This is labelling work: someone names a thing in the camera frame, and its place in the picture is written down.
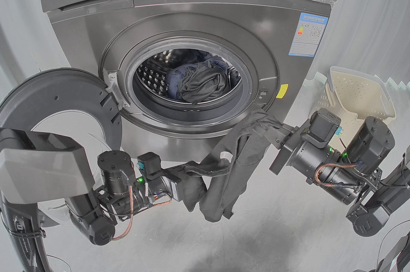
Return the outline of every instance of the beige laundry basket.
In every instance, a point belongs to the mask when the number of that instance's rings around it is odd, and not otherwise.
[[[311,113],[322,107],[341,118],[343,133],[340,137],[346,146],[367,116],[375,116],[386,124],[396,119],[396,111],[382,80],[338,66],[330,68],[323,93]],[[329,145],[340,152],[344,150],[337,136]]]

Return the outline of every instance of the open door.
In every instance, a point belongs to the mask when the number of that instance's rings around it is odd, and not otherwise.
[[[83,70],[62,68],[41,72],[13,89],[0,104],[0,127],[51,132],[81,144],[101,185],[97,156],[118,150],[122,121],[107,85]],[[55,222],[72,225],[64,199],[38,203]]]

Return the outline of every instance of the orange cable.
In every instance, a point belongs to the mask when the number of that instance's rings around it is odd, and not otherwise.
[[[112,241],[116,241],[116,240],[120,240],[120,239],[124,238],[131,230],[132,220],[134,218],[134,215],[132,214],[134,212],[134,198],[132,197],[132,187],[131,186],[129,187],[129,190],[130,190],[130,206],[131,206],[131,209],[130,209],[130,212],[131,212],[130,223],[128,225],[128,228],[124,231],[124,233],[122,235],[119,235],[118,237],[113,238]]]
[[[320,167],[318,167],[318,169],[315,172],[315,181],[317,183],[319,183],[322,186],[326,186],[326,187],[337,187],[337,184],[334,183],[325,183],[319,180],[319,172],[325,168],[325,167],[340,167],[340,168],[352,168],[352,167],[356,167],[356,164],[346,164],[346,165],[342,165],[342,164],[335,164],[335,163],[329,163],[329,164],[323,164]]]

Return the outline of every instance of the robotic arm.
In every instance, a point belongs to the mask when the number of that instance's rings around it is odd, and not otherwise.
[[[375,235],[410,198],[410,147],[381,180],[379,165],[393,149],[394,137],[379,119],[367,117],[342,153],[329,146],[332,136],[341,131],[340,118],[326,109],[315,112],[300,128],[290,128],[283,125],[265,134],[280,149],[270,171],[277,175],[284,166],[292,166],[307,177],[307,183],[315,183],[345,205],[354,202],[346,217],[358,235]],[[370,192],[373,196],[363,204]]]
[[[74,226],[92,244],[105,245],[114,238],[116,217],[125,221],[163,196],[182,200],[181,180],[161,168],[159,156],[147,153],[138,160],[143,177],[137,179],[127,153],[102,153],[104,185],[93,190],[84,148],[70,137],[0,129],[1,218],[24,272],[52,272],[38,202],[65,198]]]
[[[332,136],[341,132],[340,118],[325,109],[315,112],[301,127],[278,123],[254,130],[280,149],[270,171],[277,175],[284,166],[292,166],[309,184],[346,205],[353,202],[346,217],[361,236],[376,234],[410,198],[407,153],[381,180],[379,165],[393,149],[394,138],[377,118],[368,117],[342,153],[329,146]],[[51,272],[38,202],[65,198],[73,224],[92,244],[104,245],[113,240],[118,221],[157,205],[162,197],[178,202],[184,199],[183,181],[162,169],[154,153],[138,157],[139,178],[125,152],[102,153],[98,166],[104,185],[93,190],[94,178],[84,149],[71,138],[0,129],[1,213],[25,272]],[[370,192],[373,196],[363,203]],[[400,249],[396,259],[401,267],[410,258],[406,248],[410,248],[408,235],[396,248]],[[379,264],[377,272],[384,271],[386,264]]]

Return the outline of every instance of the floor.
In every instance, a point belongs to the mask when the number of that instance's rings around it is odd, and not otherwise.
[[[387,175],[409,145],[410,90],[387,82],[397,111],[390,124],[394,150],[382,163]],[[301,125],[310,113],[323,83],[305,81],[286,122]],[[345,218],[348,207],[319,187],[308,185],[291,167],[276,176],[268,168],[277,154],[270,148],[239,198],[230,220],[205,221],[198,208],[188,213],[182,203],[153,208],[135,219],[130,234],[104,247],[91,245],[74,227],[47,230],[47,253],[66,260],[74,271],[137,272],[308,272],[375,268],[380,243],[396,224],[410,216],[410,202],[398,209],[374,237],[357,236]],[[120,234],[126,224],[118,227]],[[385,239],[381,258],[410,224]],[[0,228],[0,237],[6,237]],[[0,242],[0,261],[11,261],[7,271],[19,271],[10,246]]]

